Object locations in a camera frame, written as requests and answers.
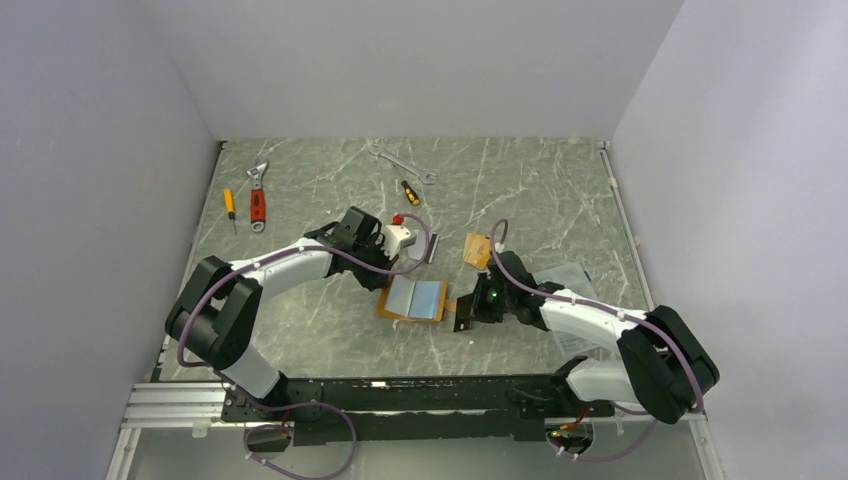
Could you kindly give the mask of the orange leather card holder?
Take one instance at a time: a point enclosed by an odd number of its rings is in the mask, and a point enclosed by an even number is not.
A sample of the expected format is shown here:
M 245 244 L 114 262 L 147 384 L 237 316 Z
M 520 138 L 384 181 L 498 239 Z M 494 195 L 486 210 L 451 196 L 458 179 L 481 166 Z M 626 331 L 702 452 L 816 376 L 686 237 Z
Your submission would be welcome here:
M 377 301 L 376 315 L 392 320 L 436 323 L 448 304 L 446 280 L 412 280 L 394 276 Z

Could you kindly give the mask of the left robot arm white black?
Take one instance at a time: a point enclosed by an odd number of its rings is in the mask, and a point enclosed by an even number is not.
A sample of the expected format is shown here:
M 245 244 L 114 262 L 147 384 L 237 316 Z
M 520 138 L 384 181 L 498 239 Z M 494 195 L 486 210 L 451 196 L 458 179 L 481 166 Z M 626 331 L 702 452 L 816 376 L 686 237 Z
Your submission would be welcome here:
M 389 271 L 415 233 L 384 225 L 357 207 L 343 218 L 264 256 L 225 262 L 204 258 L 165 320 L 168 336 L 248 392 L 248 407 L 264 420 L 289 404 L 288 379 L 251 344 L 262 301 L 303 283 L 346 271 L 374 291 L 388 285 Z

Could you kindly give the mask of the grey credit card stack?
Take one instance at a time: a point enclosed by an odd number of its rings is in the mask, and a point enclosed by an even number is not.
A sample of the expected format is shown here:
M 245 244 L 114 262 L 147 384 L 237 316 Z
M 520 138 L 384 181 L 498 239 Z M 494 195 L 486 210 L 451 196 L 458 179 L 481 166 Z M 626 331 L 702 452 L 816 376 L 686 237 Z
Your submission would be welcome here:
M 428 236 L 422 230 L 414 230 L 413 233 L 415 242 L 406 248 L 408 258 L 413 261 L 424 259 L 426 263 L 432 263 L 439 243 L 438 233 L 431 232 Z

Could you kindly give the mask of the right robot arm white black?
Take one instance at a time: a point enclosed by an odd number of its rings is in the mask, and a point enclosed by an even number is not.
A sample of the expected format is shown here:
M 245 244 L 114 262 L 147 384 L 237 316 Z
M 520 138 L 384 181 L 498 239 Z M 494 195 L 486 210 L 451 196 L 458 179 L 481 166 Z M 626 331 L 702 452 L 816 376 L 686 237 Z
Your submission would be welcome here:
M 594 409 L 608 415 L 637 405 L 644 415 L 674 424 L 702 405 L 720 380 L 715 362 L 671 307 L 616 307 L 556 280 L 559 268 L 532 274 L 512 251 L 501 253 L 459 297 L 455 328 L 495 324 L 506 315 L 552 335 L 565 363 L 538 393 L 513 398 L 574 415 Z

